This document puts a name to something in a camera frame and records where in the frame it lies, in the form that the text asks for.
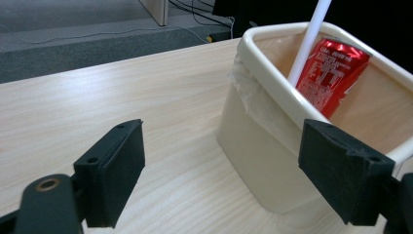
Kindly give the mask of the cream plastic bin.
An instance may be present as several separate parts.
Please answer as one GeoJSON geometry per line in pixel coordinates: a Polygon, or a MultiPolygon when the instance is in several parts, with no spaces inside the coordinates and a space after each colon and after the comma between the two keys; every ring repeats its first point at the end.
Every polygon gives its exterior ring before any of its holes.
{"type": "MultiPolygon", "coordinates": [[[[237,48],[246,67],[301,130],[307,118],[324,117],[287,82],[305,22],[248,30],[237,48]]],[[[413,74],[372,51],[368,66],[328,119],[395,161],[394,176],[413,173],[413,74]]],[[[248,189],[266,210],[282,214],[319,197],[298,167],[298,155],[244,113],[232,83],[217,141],[248,189]]]]}

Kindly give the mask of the black stand base striped tape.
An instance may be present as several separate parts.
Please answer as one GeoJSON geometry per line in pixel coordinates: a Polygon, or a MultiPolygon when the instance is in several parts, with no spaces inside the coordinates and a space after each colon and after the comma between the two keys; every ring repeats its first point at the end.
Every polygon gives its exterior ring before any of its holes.
{"type": "Polygon", "coordinates": [[[208,41],[210,43],[220,42],[230,39],[236,39],[243,36],[243,28],[241,26],[241,21],[237,18],[230,18],[229,28],[222,32],[211,33],[208,36],[208,41]]]}

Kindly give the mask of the white straw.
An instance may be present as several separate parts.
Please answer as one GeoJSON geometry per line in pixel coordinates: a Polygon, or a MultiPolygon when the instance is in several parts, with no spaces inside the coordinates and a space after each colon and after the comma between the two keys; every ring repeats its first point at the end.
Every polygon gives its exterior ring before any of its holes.
{"type": "Polygon", "coordinates": [[[287,77],[289,84],[293,87],[295,87],[299,81],[300,75],[307,61],[307,57],[312,50],[313,44],[315,43],[319,29],[327,14],[331,1],[332,0],[319,0],[313,12],[303,41],[287,77]]]}

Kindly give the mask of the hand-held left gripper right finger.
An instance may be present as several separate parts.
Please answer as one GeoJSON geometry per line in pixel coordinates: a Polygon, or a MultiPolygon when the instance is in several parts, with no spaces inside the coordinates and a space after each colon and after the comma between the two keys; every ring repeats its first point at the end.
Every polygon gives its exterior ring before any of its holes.
{"type": "Polygon", "coordinates": [[[298,163],[345,223],[376,223],[378,192],[392,176],[394,160],[334,125],[306,119],[298,163]]]}

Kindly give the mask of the black curtain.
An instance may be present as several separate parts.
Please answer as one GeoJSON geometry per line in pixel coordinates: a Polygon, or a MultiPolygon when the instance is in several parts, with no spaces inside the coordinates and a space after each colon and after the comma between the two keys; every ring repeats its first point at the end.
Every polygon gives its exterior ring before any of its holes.
{"type": "MultiPolygon", "coordinates": [[[[240,37],[248,24],[270,25],[311,19],[319,0],[215,0],[212,13],[236,19],[240,37]]],[[[354,35],[413,74],[413,0],[331,0],[326,22],[354,35]]]]}

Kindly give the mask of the red drink can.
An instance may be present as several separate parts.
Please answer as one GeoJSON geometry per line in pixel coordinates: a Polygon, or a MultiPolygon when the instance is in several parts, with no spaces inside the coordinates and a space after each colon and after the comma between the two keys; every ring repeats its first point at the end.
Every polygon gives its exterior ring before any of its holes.
{"type": "Polygon", "coordinates": [[[370,58],[369,52],[353,43],[324,36],[310,52],[296,89],[325,118],[330,118],[370,58]]]}

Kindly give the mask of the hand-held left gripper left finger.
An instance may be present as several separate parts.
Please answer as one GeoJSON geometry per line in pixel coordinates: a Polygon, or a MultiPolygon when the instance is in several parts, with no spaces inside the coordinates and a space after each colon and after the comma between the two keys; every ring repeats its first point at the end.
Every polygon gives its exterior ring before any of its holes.
{"type": "Polygon", "coordinates": [[[145,167],[142,124],[115,126],[74,163],[81,218],[89,227],[116,226],[145,167]]]}

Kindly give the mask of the clear plastic bin liner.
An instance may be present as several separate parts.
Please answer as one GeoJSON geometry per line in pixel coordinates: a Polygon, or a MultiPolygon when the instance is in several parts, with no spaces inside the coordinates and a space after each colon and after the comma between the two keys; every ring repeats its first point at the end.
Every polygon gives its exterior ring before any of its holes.
{"type": "Polygon", "coordinates": [[[301,130],[265,91],[239,56],[234,58],[229,79],[241,98],[244,113],[291,154],[298,155],[301,130]]]}

